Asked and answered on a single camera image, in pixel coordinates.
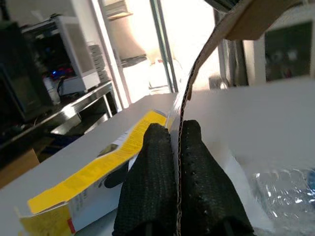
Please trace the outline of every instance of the clear plastic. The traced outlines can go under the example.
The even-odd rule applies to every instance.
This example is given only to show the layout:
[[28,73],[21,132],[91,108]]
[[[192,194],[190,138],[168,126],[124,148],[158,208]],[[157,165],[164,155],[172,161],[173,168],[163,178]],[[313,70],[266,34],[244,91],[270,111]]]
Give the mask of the clear plastic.
[[315,235],[314,169],[258,173],[252,184],[255,197],[274,223],[274,235]]

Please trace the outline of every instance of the cardboard sheet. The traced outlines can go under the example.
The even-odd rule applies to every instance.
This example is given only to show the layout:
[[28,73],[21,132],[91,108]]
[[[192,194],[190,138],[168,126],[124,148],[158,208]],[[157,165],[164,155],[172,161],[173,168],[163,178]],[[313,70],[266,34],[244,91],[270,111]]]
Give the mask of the cardboard sheet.
[[191,99],[193,83],[198,71],[223,39],[253,40],[259,39],[282,13],[301,0],[241,0],[230,10],[215,27],[205,43],[190,71],[185,90],[179,92],[173,111],[169,116],[172,147],[177,162],[176,179],[178,183],[177,235],[181,235],[181,134],[184,121],[185,105]]

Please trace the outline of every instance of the white table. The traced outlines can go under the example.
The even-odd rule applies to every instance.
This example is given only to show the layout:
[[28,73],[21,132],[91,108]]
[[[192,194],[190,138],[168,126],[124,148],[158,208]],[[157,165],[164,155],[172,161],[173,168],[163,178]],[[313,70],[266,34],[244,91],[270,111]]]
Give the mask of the white table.
[[[174,94],[146,96],[0,190],[1,235],[22,229],[13,207],[81,169],[148,110],[167,113]],[[273,168],[315,167],[315,81],[197,92],[185,119],[196,119],[204,143],[228,144],[247,175]],[[78,235],[111,235],[115,212]]]

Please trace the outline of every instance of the cardboard box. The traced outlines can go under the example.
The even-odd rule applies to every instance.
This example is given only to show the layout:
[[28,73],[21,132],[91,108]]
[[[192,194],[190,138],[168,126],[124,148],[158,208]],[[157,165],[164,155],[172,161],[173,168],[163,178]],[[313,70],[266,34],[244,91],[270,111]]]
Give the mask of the cardboard box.
[[30,149],[0,169],[0,188],[39,164],[33,149]]
[[122,182],[142,148],[143,135],[151,123],[165,125],[166,116],[148,112],[100,157],[30,199],[28,205],[34,215],[19,216],[26,232],[68,236],[116,209]]

